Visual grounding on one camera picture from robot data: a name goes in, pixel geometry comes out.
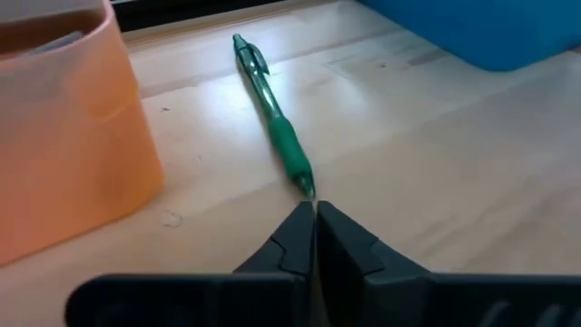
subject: pen grip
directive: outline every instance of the pen grip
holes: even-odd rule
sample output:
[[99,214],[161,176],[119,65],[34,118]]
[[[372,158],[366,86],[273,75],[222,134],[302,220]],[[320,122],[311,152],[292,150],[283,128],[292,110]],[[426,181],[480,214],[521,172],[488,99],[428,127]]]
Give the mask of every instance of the pen grip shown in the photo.
[[299,174],[312,173],[309,159],[302,151],[297,134],[286,117],[279,116],[269,121],[269,135],[291,180]]

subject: wooden desk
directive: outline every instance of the wooden desk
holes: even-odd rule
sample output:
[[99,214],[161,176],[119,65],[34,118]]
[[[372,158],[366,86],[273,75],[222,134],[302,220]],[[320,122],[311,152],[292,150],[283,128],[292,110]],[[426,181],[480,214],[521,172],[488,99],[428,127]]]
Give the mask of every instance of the wooden desk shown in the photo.
[[581,56],[487,73],[351,1],[127,35],[167,186],[0,269],[0,325],[62,325],[101,273],[228,272],[296,205],[235,68],[257,44],[321,199],[429,269],[581,273]]

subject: orange container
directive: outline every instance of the orange container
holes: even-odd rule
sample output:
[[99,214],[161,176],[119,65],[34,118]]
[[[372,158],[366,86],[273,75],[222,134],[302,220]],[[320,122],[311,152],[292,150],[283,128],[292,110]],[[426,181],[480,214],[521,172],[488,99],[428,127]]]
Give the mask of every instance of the orange container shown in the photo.
[[[0,5],[0,264],[121,218],[162,187],[109,1],[23,2]],[[44,14],[21,19],[34,3]],[[84,38],[17,56],[75,30]]]

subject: black plastic holder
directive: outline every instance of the black plastic holder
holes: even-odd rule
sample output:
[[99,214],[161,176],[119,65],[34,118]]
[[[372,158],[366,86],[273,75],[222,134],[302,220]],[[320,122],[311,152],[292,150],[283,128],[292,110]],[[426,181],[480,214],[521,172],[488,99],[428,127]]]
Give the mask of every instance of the black plastic holder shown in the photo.
[[[315,252],[319,272],[315,275]],[[581,327],[581,278],[430,272],[335,208],[301,203],[230,274],[106,275],[68,326],[307,326],[319,281],[331,326]]]

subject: dark background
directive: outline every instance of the dark background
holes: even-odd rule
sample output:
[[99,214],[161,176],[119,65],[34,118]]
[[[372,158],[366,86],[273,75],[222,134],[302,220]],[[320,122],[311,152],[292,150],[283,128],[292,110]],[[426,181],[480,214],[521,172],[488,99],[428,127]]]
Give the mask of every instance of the dark background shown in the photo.
[[122,32],[282,0],[112,0]]

